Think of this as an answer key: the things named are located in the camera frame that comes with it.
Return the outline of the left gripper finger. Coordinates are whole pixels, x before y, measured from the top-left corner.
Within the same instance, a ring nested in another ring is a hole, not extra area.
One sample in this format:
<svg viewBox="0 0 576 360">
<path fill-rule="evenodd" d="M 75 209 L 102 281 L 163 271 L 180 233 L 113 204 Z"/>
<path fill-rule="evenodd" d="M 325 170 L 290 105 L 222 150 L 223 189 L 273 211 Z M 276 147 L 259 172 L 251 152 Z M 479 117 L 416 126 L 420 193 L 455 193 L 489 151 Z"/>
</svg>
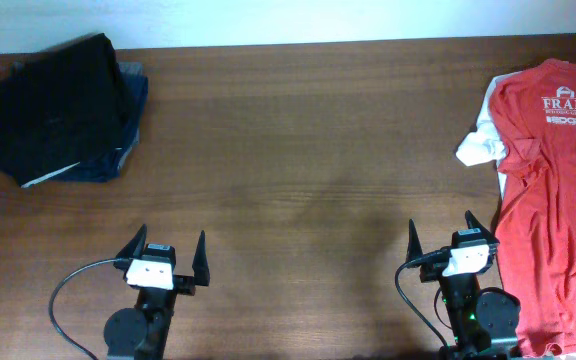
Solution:
<svg viewBox="0 0 576 360">
<path fill-rule="evenodd" d="M 208 287 L 210 284 L 210 269 L 206 252 L 206 234 L 202 230 L 197 242 L 192 270 L 194 273 L 194 284 L 196 286 Z"/>
<path fill-rule="evenodd" d="M 147 225 L 143 224 L 134 237 L 117 253 L 119 259 L 140 258 L 147 238 Z"/>
</svg>

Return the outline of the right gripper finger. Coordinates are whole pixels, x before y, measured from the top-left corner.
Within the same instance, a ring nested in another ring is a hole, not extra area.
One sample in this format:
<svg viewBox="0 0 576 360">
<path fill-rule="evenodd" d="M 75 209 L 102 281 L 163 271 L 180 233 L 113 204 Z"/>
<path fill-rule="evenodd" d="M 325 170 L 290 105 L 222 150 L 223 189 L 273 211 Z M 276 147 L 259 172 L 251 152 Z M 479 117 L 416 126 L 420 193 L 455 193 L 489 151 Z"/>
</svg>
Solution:
<svg viewBox="0 0 576 360">
<path fill-rule="evenodd" d="M 406 252 L 406 261 L 414 262 L 424 255 L 417 229 L 413 219 L 408 221 L 408 245 Z"/>
<path fill-rule="evenodd" d="M 469 229 L 479 229 L 481 235 L 490 246 L 498 246 L 499 240 L 473 215 L 470 210 L 465 212 L 465 220 Z"/>
</svg>

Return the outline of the orange red printed t-shirt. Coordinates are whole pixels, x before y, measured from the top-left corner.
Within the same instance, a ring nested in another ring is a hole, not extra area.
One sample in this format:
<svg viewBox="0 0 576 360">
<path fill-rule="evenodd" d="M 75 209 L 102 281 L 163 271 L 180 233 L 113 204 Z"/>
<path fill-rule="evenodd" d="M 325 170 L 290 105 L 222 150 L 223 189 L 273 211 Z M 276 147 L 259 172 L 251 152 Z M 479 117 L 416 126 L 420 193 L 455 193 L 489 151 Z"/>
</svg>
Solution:
<svg viewBox="0 0 576 360">
<path fill-rule="evenodd" d="M 496 236 L 520 349 L 575 353 L 576 64 L 549 59 L 501 81 L 488 109 L 507 149 Z"/>
</svg>

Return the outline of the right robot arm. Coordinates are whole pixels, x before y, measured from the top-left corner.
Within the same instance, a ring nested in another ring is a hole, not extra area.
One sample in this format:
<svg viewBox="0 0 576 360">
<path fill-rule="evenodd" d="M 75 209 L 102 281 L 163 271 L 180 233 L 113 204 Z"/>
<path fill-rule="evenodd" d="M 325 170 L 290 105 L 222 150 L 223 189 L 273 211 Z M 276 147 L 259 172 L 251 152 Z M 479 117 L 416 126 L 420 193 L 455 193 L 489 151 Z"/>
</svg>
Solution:
<svg viewBox="0 0 576 360">
<path fill-rule="evenodd" d="M 518 354 L 520 301 L 501 288 L 480 286 L 478 277 L 492 267 L 500 241 L 472 212 L 465 221 L 467 228 L 454 232 L 448 246 L 428 253 L 409 221 L 406 259 L 396 273 L 417 268 L 422 283 L 439 284 L 434 301 L 445 306 L 454 343 L 417 308 L 412 311 L 439 338 L 440 359 L 510 359 Z"/>
</svg>

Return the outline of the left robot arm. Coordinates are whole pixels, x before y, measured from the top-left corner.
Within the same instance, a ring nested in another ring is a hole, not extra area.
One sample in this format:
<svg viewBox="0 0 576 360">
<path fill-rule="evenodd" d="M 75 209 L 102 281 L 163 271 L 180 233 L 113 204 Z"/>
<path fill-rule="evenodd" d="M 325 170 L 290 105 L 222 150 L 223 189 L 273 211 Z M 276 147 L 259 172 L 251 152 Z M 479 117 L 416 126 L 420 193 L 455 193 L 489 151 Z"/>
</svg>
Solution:
<svg viewBox="0 0 576 360">
<path fill-rule="evenodd" d="M 116 311 L 104 326 L 109 359 L 161 360 L 179 296 L 193 296 L 210 284 L 206 236 L 201 232 L 191 276 L 178 275 L 176 250 L 171 245 L 148 243 L 147 227 L 117 253 L 115 268 L 125 283 L 138 291 L 134 306 Z"/>
</svg>

